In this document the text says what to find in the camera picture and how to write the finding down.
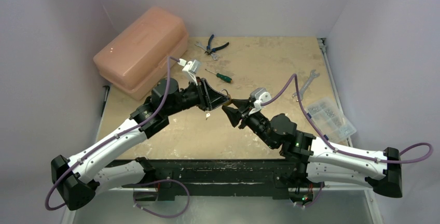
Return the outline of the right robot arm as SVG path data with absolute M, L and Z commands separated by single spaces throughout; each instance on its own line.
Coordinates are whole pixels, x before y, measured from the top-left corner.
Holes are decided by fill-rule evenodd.
M 403 196 L 397 149 L 372 151 L 332 144 L 298 130 L 297 124 L 284 113 L 268 119 L 260 111 L 252 113 L 248 100 L 232 103 L 233 106 L 222 106 L 222 110 L 233 127 L 249 128 L 269 148 L 278 149 L 280 156 L 299 165 L 291 172 L 294 184 L 335 181 L 372 188 L 384 197 Z

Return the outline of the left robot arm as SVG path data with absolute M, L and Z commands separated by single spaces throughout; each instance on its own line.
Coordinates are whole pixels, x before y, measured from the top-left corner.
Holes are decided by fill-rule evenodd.
M 86 150 L 66 158 L 56 156 L 50 163 L 53 186 L 63 206 L 74 211 L 88 204 L 105 183 L 114 180 L 103 172 L 128 149 L 151 138 L 169 124 L 168 117 L 198 107 L 214 110 L 231 100 L 226 90 L 216 91 L 205 78 L 197 77 L 181 89 L 173 78 L 161 79 L 141 106 L 117 129 Z

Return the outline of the brass padlock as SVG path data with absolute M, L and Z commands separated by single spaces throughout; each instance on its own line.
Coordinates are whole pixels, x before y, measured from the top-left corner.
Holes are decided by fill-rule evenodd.
M 227 101 L 223 104 L 223 106 L 229 106 L 232 103 L 232 97 L 226 89 L 222 89 L 220 93 L 224 94 L 227 98 Z

